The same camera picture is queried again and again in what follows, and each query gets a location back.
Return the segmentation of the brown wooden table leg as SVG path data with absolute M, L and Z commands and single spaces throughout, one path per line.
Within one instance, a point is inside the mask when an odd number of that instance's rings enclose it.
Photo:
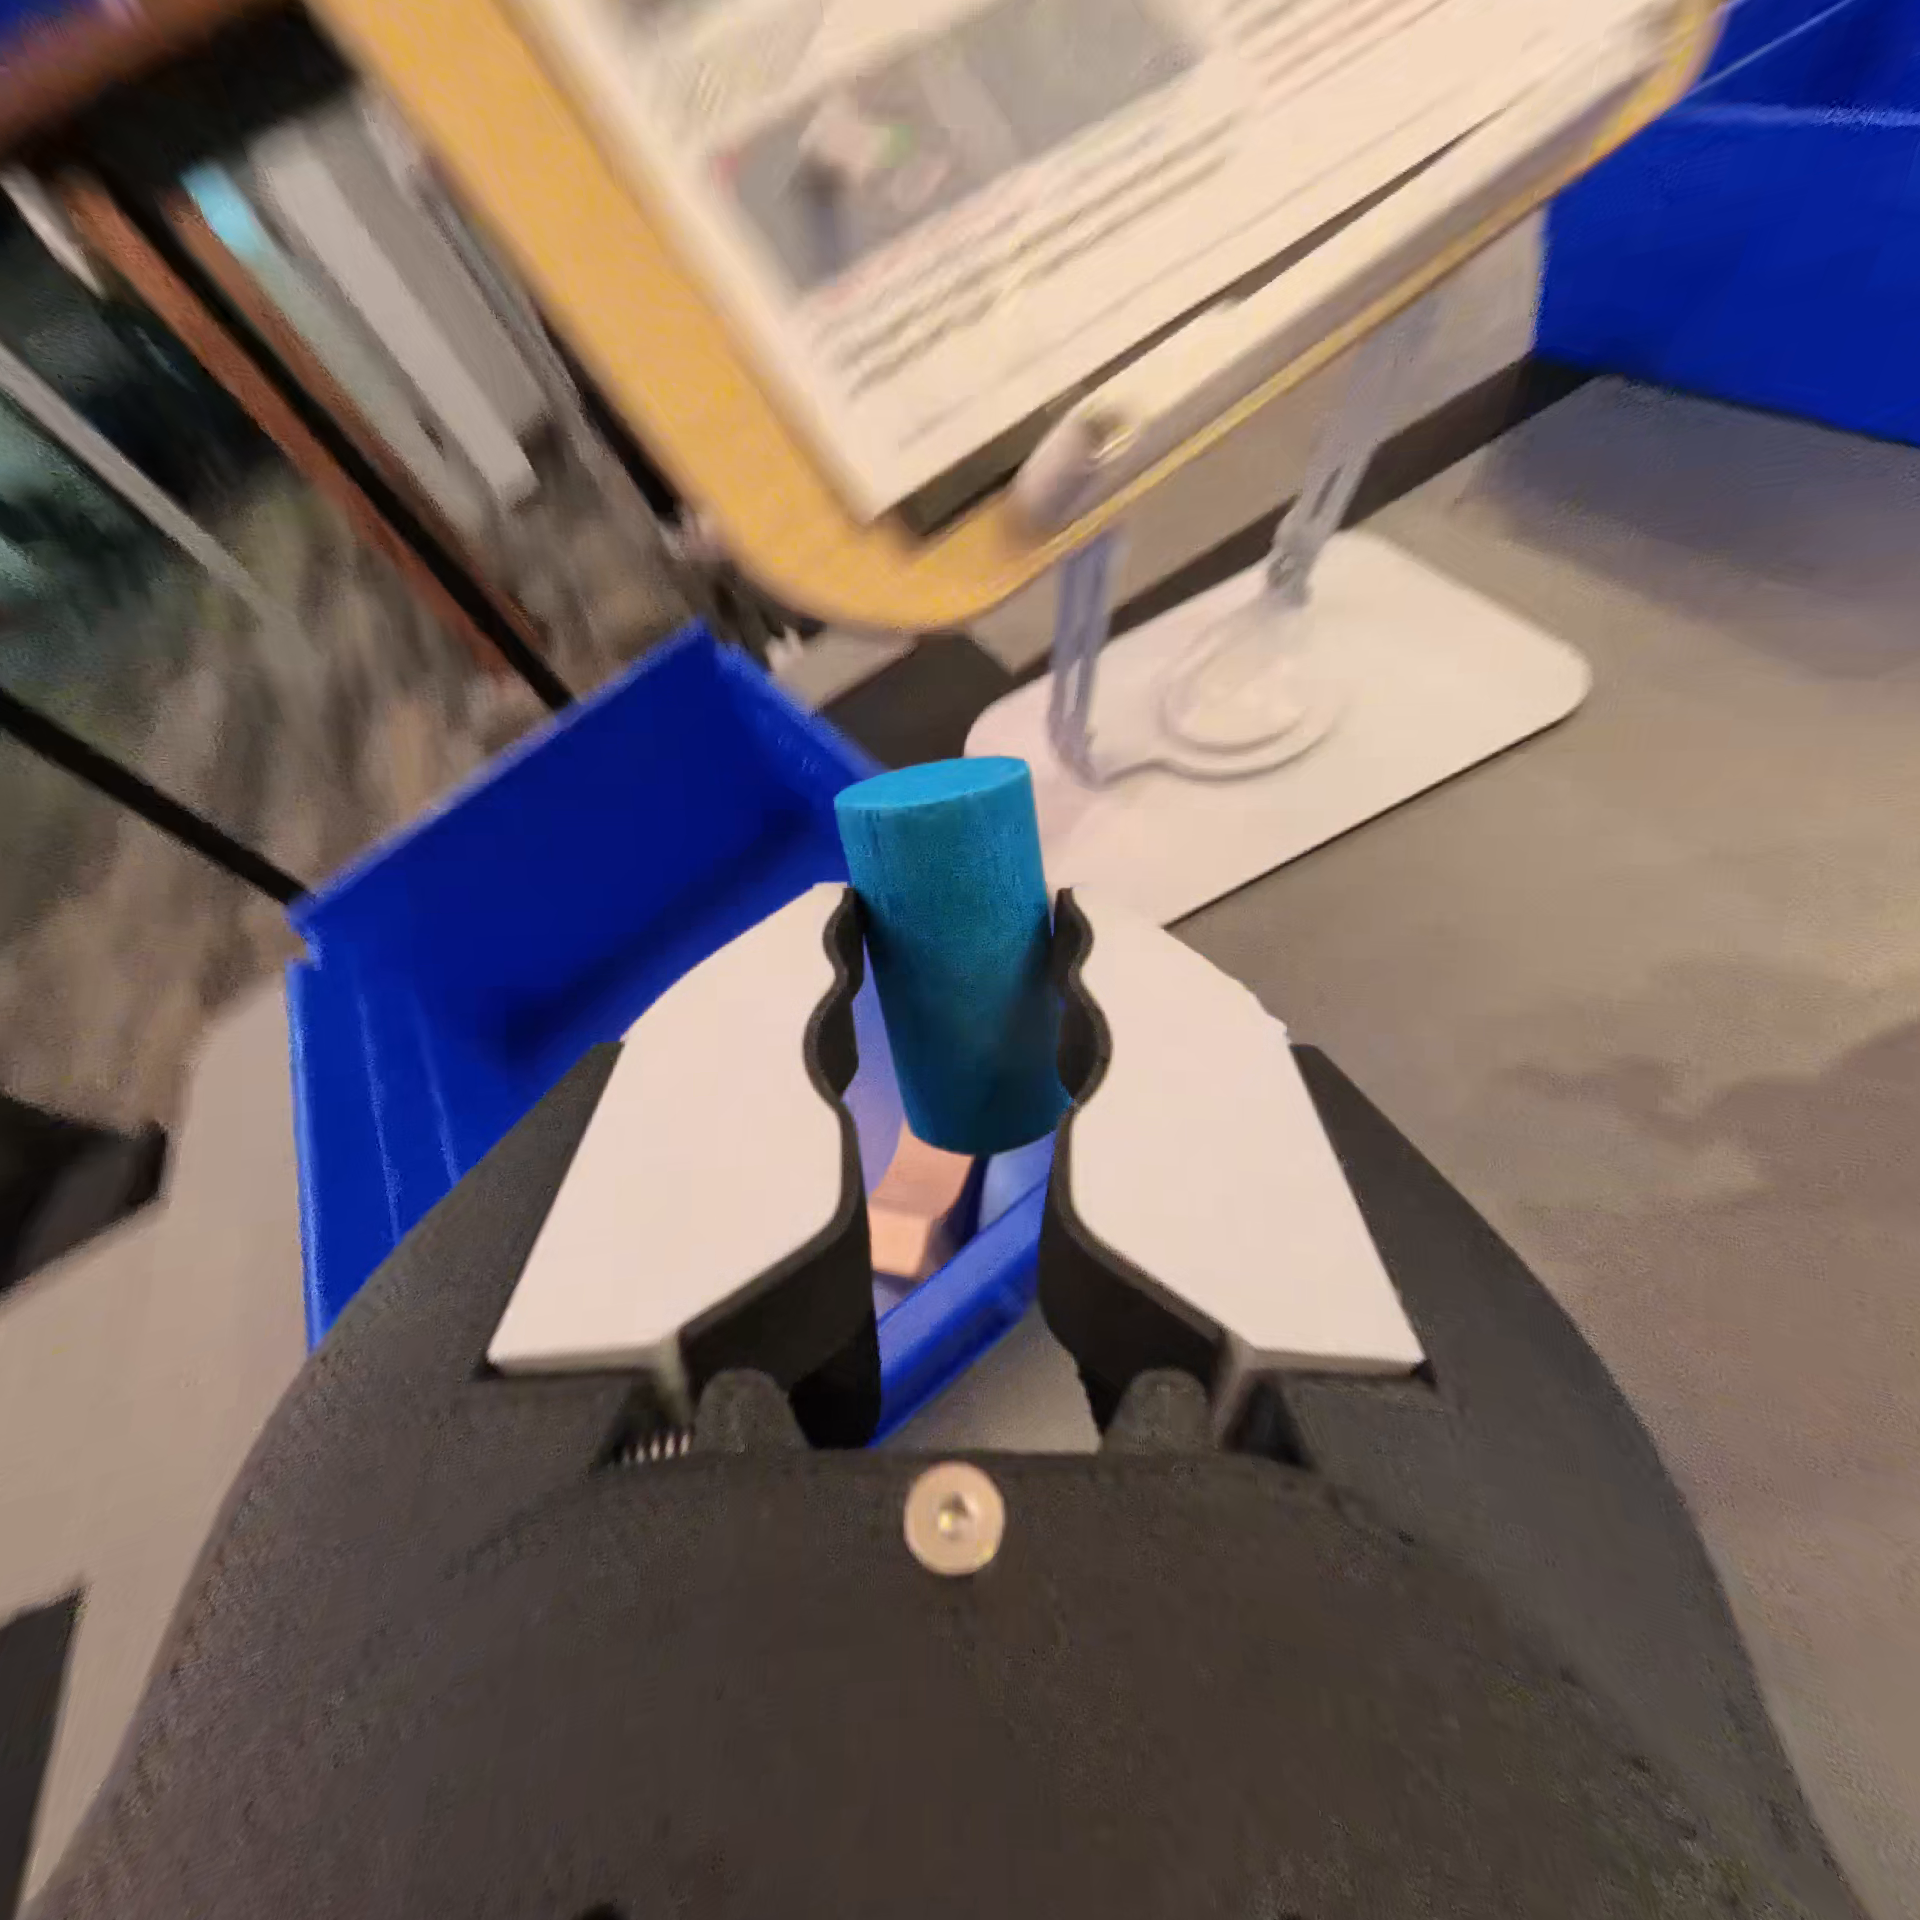
M 415 600 L 487 672 L 512 672 L 546 707 L 572 706 L 539 622 L 201 204 L 180 190 L 126 192 L 80 165 L 53 185 L 87 259 L 129 285 Z

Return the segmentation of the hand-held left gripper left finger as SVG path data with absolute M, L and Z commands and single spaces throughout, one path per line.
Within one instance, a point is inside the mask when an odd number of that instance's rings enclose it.
M 626 1376 L 690 1422 L 718 1376 L 759 1371 L 811 1444 L 875 1435 L 861 997 L 859 899 L 819 880 L 626 1029 L 493 1328 L 497 1376 Z

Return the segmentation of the white document stand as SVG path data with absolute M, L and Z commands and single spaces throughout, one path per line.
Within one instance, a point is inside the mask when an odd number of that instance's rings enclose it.
M 1056 583 L 1050 670 L 969 754 L 1031 767 L 1046 872 L 1160 925 L 1561 726 L 1591 670 L 1539 622 L 1339 532 L 1445 288 L 1675 103 L 1723 3 L 1669 3 L 1657 67 L 1523 192 L 1277 366 L 1209 371 L 1193 314 L 903 508 L 855 522 L 676 238 L 512 3 L 316 3 L 696 522 L 778 603 L 920 635 Z

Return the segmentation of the printed instruction sheet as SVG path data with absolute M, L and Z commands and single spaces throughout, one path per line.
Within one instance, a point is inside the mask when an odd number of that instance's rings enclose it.
M 855 522 L 1223 305 L 1287 366 L 1657 67 L 1669 3 L 516 3 Z

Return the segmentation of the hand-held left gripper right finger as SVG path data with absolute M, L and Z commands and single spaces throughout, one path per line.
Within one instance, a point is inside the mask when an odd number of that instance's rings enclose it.
M 1167 926 L 1061 889 L 1056 1129 L 1039 1305 L 1091 1416 L 1156 1371 L 1219 1440 L 1279 1380 L 1412 1383 L 1428 1365 L 1284 1017 Z

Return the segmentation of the blue plastic bin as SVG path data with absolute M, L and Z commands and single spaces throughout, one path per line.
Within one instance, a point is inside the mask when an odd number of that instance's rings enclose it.
M 1019 679 L 969 635 L 811 711 L 690 622 L 290 908 L 304 1341 L 572 1063 L 818 880 L 834 799 Z
M 1549 204 L 1535 351 L 1917 444 L 1917 3 L 1732 3 Z

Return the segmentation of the natural wooden arch block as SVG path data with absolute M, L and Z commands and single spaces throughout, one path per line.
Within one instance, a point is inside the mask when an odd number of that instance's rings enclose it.
M 911 1129 L 899 1137 L 890 1173 L 870 1195 L 875 1281 L 919 1285 L 975 1234 L 976 1159 L 936 1148 Z

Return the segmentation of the blue wooden cylinder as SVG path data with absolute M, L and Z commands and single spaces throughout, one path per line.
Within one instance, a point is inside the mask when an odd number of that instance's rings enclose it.
M 835 828 L 911 1134 L 975 1159 L 1050 1137 L 1061 997 L 1029 763 L 875 775 L 835 795 Z

